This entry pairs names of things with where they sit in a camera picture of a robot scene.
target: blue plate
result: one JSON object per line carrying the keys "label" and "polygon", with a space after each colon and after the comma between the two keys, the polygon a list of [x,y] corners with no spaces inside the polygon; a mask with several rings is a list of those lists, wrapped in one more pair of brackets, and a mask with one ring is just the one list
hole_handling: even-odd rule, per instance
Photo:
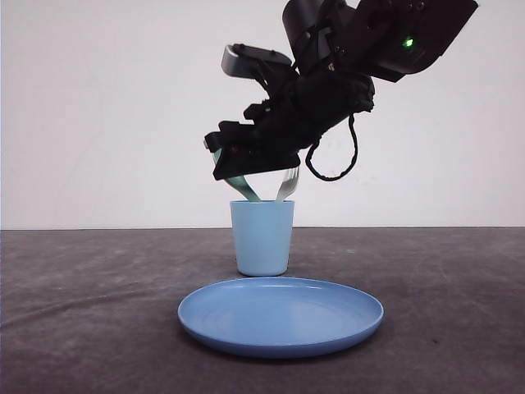
{"label": "blue plate", "polygon": [[185,330],[213,349],[287,359],[356,345],[376,331],[383,306],[335,283],[255,277],[198,289],[182,300],[178,313]]}

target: table surface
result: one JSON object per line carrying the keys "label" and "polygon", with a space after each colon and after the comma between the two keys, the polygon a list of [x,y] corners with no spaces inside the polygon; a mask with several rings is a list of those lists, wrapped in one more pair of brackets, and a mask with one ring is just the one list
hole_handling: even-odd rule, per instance
{"label": "table surface", "polygon": [[3,231],[0,391],[525,392],[524,228],[295,228],[285,276],[367,291],[385,319],[333,355],[225,355],[176,308],[241,277],[231,230]]}

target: plastic cup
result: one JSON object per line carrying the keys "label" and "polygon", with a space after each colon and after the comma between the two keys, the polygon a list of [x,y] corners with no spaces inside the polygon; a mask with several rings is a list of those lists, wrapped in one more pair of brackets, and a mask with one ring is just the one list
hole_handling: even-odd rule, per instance
{"label": "plastic cup", "polygon": [[230,208],[239,272],[249,277],[286,272],[294,201],[231,201]]}

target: white wall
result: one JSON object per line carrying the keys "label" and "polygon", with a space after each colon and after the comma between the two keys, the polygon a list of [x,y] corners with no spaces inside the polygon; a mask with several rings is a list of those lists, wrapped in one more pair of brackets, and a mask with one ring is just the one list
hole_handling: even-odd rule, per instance
{"label": "white wall", "polygon": [[[222,49],[290,55],[284,5],[4,0],[3,228],[229,226],[239,196],[212,179],[203,136],[264,94],[222,74]],[[303,167],[295,224],[524,226],[523,15],[483,1],[430,70],[376,80],[357,167],[335,184]],[[316,163],[344,167],[350,146],[339,125]],[[281,174],[250,179],[273,198]]]}

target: green led light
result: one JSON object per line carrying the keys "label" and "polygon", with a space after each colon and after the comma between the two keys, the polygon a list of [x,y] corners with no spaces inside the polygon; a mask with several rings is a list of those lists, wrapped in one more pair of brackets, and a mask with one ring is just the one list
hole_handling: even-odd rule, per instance
{"label": "green led light", "polygon": [[411,48],[414,45],[414,41],[412,37],[407,37],[407,39],[403,42],[403,48]]}

